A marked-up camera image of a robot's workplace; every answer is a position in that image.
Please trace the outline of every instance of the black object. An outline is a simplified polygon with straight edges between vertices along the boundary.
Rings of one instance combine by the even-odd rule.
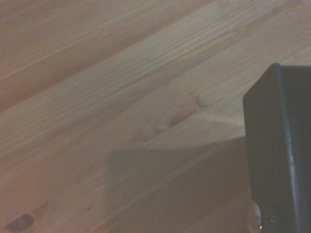
[[[310,233],[311,67],[272,64],[243,97],[262,233]]]

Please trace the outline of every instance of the wood knot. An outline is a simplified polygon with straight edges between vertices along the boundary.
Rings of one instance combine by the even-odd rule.
[[[185,110],[182,111],[178,114],[176,114],[170,121],[169,123],[169,128],[179,124],[180,122],[182,122],[183,120],[189,118],[190,116],[192,116],[194,114],[194,112],[189,111],[189,110]]]
[[[161,133],[196,113],[195,105],[182,105],[163,115],[156,123],[155,130]]]
[[[7,233],[27,233],[30,232],[38,223],[35,214],[25,214],[5,227]]]

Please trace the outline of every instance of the wooden table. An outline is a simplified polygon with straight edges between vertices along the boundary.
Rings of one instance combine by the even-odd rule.
[[[0,0],[0,55],[1,233],[244,233],[242,96],[311,8]]]

